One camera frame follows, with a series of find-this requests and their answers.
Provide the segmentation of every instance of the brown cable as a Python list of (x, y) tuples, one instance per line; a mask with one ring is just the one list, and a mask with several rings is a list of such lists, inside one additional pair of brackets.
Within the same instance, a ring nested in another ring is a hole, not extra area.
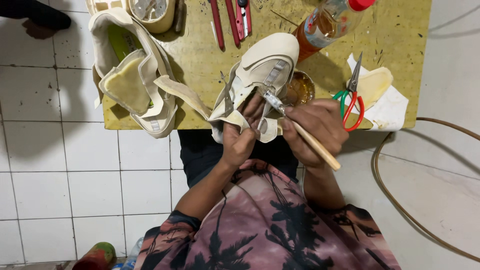
[[(442, 121), (442, 120), (438, 120), (438, 119), (434, 119), (434, 118), (426, 118), (426, 117), (417, 117), (417, 120), (420, 120), (420, 121), (429, 121), (429, 122), (433, 122), (433, 123), (438, 123), (438, 124), (442, 124), (442, 125), (445, 125), (445, 126), (448, 126), (448, 127), (451, 127), (453, 129), (456, 129), (458, 131), (461, 131), (477, 140), (480, 141), (480, 135), (468, 130), (468, 129), (465, 129), (463, 127), (460, 127), (460, 126), (457, 126), (455, 124), (452, 124), (452, 123), (449, 123), (449, 122), (445, 122), (445, 121)], [(380, 172), (378, 171), (378, 157), (380, 156), (380, 152), (382, 151), (382, 148), (384, 147), (385, 143), (387, 142), (387, 140), (392, 136), (393, 132), (390, 132), (387, 137), (383, 140), (383, 142), (380, 144), (380, 146), (378, 147), (378, 150), (376, 151), (375, 153), (375, 159), (374, 159), (374, 164), (375, 164), (375, 173), (376, 173), (376, 176), (377, 176), (377, 179), (378, 179), (378, 182), (380, 183), (380, 185), (382, 186), (382, 189), (385, 191), (385, 194), (387, 195), (387, 197), (411, 220), (413, 221), (413, 223), (415, 223), (420, 229), (422, 229), (426, 234), (428, 234), (430, 237), (432, 237), (433, 239), (435, 239), (436, 241), (438, 241), (439, 243), (441, 243), (442, 245), (444, 245), (446, 248), (460, 254), (460, 255), (463, 255), (467, 258), (470, 258), (474, 261), (477, 261), (477, 262), (480, 262), (480, 258), (477, 257), (477, 256), (474, 256), (466, 251), (463, 251), (447, 242), (445, 242), (444, 240), (440, 239), (440, 237), (434, 235), (432, 232), (430, 232), (429, 230), (427, 230), (427, 228), (425, 228), (423, 225), (420, 224), (420, 222), (418, 222), (416, 219), (414, 219), (401, 205), (400, 203), (393, 197), (393, 195), (390, 193), (390, 191), (387, 189), (387, 187), (385, 186), (382, 178), (380, 177)]]

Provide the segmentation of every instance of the white paper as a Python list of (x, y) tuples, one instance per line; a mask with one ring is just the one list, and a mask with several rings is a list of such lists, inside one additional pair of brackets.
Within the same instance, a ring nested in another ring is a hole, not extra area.
[[(353, 54), (350, 54), (347, 63), (353, 73), (357, 64)], [(360, 75), (365, 75), (368, 72), (364, 67), (360, 67)], [(351, 97), (348, 95), (345, 104), (348, 105), (350, 102)], [(373, 128), (369, 129), (370, 131), (397, 131), (402, 128), (405, 121), (407, 105), (408, 99), (400, 94), (395, 87), (390, 86), (375, 105), (365, 112), (363, 117), (372, 122)], [(352, 113), (360, 114), (355, 106)]]

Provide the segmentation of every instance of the red bottle cap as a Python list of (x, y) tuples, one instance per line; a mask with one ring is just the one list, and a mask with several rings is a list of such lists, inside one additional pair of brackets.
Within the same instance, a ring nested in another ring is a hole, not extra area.
[(375, 3), (375, 0), (348, 0), (348, 3), (353, 10), (364, 11)]

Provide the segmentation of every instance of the red and green scissors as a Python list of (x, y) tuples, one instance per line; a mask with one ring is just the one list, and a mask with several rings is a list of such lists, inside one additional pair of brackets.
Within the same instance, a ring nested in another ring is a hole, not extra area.
[[(357, 65), (355, 66), (355, 69), (353, 70), (352, 78), (350, 79), (350, 82), (348, 83), (347, 89), (338, 92), (332, 99), (337, 100), (339, 97), (342, 97), (340, 99), (340, 113), (342, 114), (342, 119), (343, 119), (343, 127), (345, 128), (346, 131), (352, 131), (355, 130), (363, 120), (363, 115), (365, 113), (365, 107), (363, 105), (363, 99), (361, 97), (357, 96), (357, 86), (359, 83), (359, 75), (360, 75), (360, 67), (361, 67), (361, 57), (363, 55), (363, 52), (360, 54), (359, 60), (357, 62)], [(352, 93), (352, 102), (347, 108), (347, 112), (344, 115), (344, 110), (345, 110), (345, 99), (347, 98), (348, 93)], [(350, 113), (352, 112), (353, 106), (355, 106), (355, 103), (359, 101), (360, 105), (360, 115), (357, 120), (357, 122), (350, 128), (345, 127), (345, 123), (347, 123), (347, 119), (350, 116)]]

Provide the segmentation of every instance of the table surface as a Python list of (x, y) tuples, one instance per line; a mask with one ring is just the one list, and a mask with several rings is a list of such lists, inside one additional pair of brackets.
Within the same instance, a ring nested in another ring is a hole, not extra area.
[[(240, 48), (233, 42), (227, 9), (221, 0), (218, 6), (225, 51), (216, 45), (208, 1), (186, 1), (185, 28), (179, 35), (172, 29), (155, 35), (168, 55), (176, 79), (195, 90), (209, 108), (213, 108), (224, 85), (220, 71), (228, 74), (232, 65), (260, 39), (272, 33), (295, 30), (295, 25), (271, 10), (300, 24), (318, 0), (250, 0), (250, 3), (252, 34), (242, 41)], [(367, 70), (383, 66), (392, 72), (393, 86), (409, 99), (403, 127), (412, 128), (417, 117), (431, 4), (431, 0), (377, 0), (366, 10), (353, 33), (298, 64), (297, 69), (312, 78), (317, 98), (330, 98), (330, 94), (345, 89), (345, 82), (351, 77), (348, 56), (353, 53), (358, 58), (363, 51), (362, 66)], [(181, 99), (177, 99), (177, 104), (175, 129), (210, 128), (210, 124)], [(103, 111), (107, 129), (141, 129), (125, 109), (107, 96), (103, 99)], [(351, 123), (347, 125), (352, 125), (356, 117), (350, 117)], [(360, 125), (363, 129), (371, 127), (372, 123), (366, 119)]]

